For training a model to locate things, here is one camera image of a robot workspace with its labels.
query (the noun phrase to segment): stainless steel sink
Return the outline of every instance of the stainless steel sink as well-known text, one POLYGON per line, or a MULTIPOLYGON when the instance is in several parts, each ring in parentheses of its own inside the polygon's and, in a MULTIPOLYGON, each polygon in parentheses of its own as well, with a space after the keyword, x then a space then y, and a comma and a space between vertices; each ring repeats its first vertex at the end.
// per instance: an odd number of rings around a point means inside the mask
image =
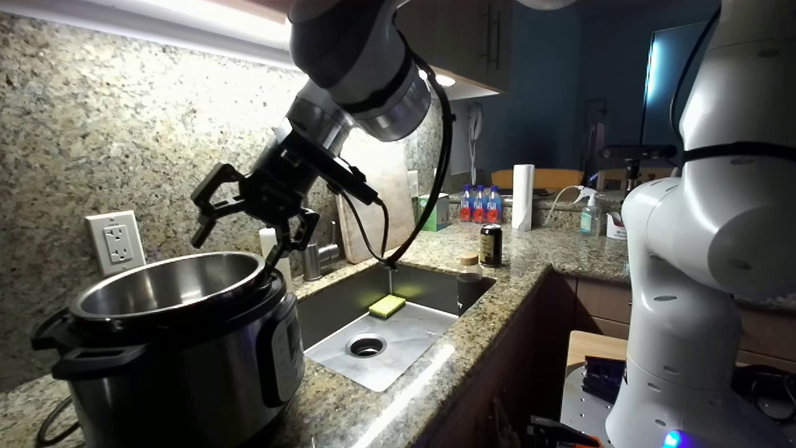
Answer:
POLYGON ((394 294, 407 304, 391 318, 377 318, 368 307, 383 298, 387 277, 386 270, 369 266, 297 301, 305 357, 369 391, 386 391, 491 283, 398 266, 394 294), (465 304, 457 297, 460 286, 470 294, 465 304))

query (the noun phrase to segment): electrical outlet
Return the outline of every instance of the electrical outlet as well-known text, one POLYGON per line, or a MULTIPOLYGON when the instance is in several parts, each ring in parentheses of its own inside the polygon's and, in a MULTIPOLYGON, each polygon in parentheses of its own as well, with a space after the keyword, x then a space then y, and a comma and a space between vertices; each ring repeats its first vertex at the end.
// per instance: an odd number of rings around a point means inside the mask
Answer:
POLYGON ((105 277, 143 266, 143 246, 133 212, 85 216, 95 240, 97 261, 105 277))

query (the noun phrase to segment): pressure cooker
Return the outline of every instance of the pressure cooker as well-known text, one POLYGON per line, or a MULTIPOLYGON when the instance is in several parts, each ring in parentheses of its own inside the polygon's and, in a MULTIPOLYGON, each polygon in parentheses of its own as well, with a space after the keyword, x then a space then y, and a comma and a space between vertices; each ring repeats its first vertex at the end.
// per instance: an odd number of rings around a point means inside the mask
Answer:
POLYGON ((31 337, 87 446, 226 448, 259 438, 304 379, 295 301, 260 257, 146 263, 78 294, 31 337))

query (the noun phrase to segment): sink drain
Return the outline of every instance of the sink drain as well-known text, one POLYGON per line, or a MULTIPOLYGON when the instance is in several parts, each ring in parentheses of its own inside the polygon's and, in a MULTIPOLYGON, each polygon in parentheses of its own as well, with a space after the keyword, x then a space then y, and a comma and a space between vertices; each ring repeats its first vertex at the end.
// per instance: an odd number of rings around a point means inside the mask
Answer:
POLYGON ((356 358, 369 358, 383 350, 386 340, 377 337, 358 337, 351 340, 348 353, 356 358))

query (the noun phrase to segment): kitchen counter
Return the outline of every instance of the kitchen counter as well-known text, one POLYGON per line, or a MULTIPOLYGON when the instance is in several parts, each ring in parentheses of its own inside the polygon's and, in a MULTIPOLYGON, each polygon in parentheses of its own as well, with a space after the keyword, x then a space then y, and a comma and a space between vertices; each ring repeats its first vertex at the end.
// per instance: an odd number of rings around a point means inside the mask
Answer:
MULTIPOLYGON (((423 231, 403 261, 434 270, 460 270, 474 255, 476 226, 423 231)), ((305 297, 368 263, 346 266, 321 281, 304 283, 305 297)), ((485 270, 495 286, 463 314, 448 333, 425 350, 386 394, 305 360, 305 379, 285 408, 269 446, 407 446, 457 396, 474 374, 517 307, 532 297, 549 270, 560 273, 627 283, 623 241, 585 240, 572 231, 536 230, 504 233, 504 266, 485 270)), ((30 446, 49 408, 67 396, 52 379, 30 382, 0 396, 0 446, 30 446)), ((78 446, 78 433, 62 446, 78 446)))

